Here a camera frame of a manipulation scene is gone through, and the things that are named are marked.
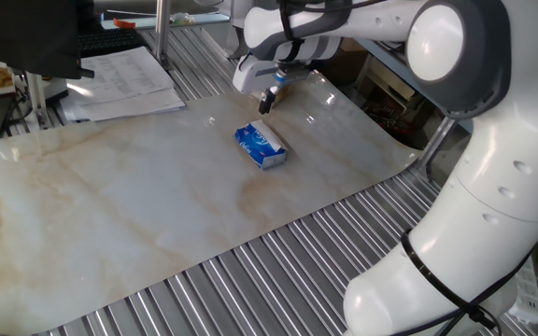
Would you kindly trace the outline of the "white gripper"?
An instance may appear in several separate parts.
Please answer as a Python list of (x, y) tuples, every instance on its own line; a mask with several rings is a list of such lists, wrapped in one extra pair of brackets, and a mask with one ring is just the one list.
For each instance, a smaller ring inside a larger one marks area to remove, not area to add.
[(244, 55), (235, 68), (233, 85), (238, 91), (262, 91), (258, 108), (262, 115), (270, 112), (280, 93), (281, 84), (276, 79), (278, 70), (277, 63), (261, 61), (253, 55)]

